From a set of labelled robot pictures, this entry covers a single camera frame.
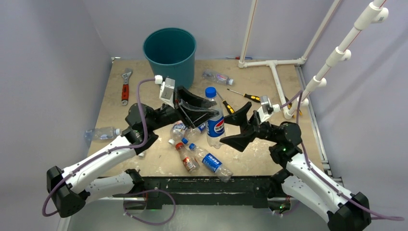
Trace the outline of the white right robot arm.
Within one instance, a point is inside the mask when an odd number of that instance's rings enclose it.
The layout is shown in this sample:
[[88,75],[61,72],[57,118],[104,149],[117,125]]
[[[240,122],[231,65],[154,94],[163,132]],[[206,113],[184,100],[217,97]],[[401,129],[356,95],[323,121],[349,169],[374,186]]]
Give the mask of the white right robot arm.
[[272,176],[270,189],[274,195],[285,193],[297,199],[318,214],[331,231],[362,231],[368,227],[371,224],[368,198],[344,188],[308,159],[299,148],[302,143],[299,125],[289,121],[280,125],[262,122],[257,111],[247,118],[251,106],[248,102],[224,118],[226,124],[239,126],[240,134],[224,137],[221,142],[240,152],[256,138],[274,142],[269,147],[270,156],[282,167]]

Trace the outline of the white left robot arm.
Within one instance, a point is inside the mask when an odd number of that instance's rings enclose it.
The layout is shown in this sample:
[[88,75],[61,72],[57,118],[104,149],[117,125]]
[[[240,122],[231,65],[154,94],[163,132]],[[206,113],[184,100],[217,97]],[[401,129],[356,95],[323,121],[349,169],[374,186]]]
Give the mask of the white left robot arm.
[[177,121],[196,128],[219,115],[213,102],[182,86],[161,90],[159,95],[166,103],[158,109],[140,101],[132,105],[126,117],[128,127],[107,146],[69,167],[54,166],[47,171],[46,200],[54,203],[56,214],[69,217],[86,204],[107,196],[146,194],[145,182],[135,169],[113,177],[102,174],[149,149],[158,139],[157,129]]

